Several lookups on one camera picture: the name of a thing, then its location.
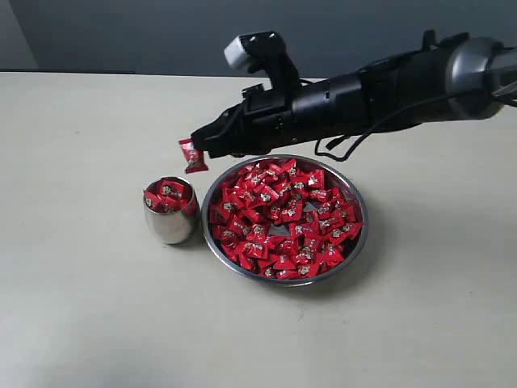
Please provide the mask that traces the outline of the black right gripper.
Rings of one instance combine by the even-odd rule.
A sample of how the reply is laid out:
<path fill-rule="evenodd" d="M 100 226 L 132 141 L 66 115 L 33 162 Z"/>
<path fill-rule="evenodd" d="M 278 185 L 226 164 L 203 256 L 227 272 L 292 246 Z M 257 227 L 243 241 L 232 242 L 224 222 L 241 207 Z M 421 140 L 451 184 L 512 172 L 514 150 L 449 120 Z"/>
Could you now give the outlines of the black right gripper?
<path fill-rule="evenodd" d="M 249 94 L 243 106 L 226 109 L 191 140 L 210 158 L 243 157 L 328 137 L 409 129 L 426 122 L 424 104 L 444 94 L 445 62 L 439 50 L 413 51 L 304 86 L 282 53 L 251 67 L 272 78 L 269 91 Z"/>

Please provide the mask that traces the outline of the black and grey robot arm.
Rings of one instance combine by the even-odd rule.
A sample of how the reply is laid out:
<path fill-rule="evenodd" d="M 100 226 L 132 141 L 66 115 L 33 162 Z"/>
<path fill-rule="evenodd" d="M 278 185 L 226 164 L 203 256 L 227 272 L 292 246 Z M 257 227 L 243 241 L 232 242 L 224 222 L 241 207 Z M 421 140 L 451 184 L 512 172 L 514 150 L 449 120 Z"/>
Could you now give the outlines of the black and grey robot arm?
<path fill-rule="evenodd" d="M 248 87 L 191 139 L 211 158 L 262 155 L 313 142 L 331 158 L 346 139 L 360 144 L 431 122 L 484 120 L 516 104 L 516 50 L 468 33 L 437 40 L 426 31 L 421 47 L 319 82 L 301 79 L 276 32 L 237 36 L 225 48 L 233 68 L 262 71 L 271 86 Z"/>

